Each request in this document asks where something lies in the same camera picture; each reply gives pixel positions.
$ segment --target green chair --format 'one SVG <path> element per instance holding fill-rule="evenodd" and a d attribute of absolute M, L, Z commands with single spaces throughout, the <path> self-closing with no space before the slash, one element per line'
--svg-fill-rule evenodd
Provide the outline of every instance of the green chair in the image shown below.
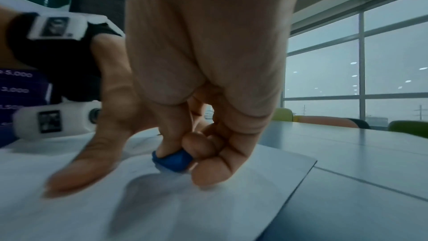
<path fill-rule="evenodd" d="M 288 108 L 277 108 L 273 113 L 272 121 L 293 121 L 293 111 Z"/>
<path fill-rule="evenodd" d="M 413 120 L 395 120 L 388 125 L 388 131 L 407 133 L 428 138 L 428 122 Z"/>

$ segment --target sheet of paper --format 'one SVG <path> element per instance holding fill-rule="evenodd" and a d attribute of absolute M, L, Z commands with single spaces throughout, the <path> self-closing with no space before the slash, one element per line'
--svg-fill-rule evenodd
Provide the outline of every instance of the sheet of paper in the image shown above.
<path fill-rule="evenodd" d="M 258 145 L 233 178 L 200 189 L 134 155 L 91 187 L 44 197 L 46 178 L 73 156 L 0 153 L 0 240 L 252 241 L 316 161 Z"/>

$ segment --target table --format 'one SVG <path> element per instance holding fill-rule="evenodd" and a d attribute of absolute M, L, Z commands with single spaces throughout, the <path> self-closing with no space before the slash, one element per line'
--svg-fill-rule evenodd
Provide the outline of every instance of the table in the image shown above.
<path fill-rule="evenodd" d="M 315 167 L 259 241 L 428 240 L 428 140 L 273 121 L 259 144 Z"/>

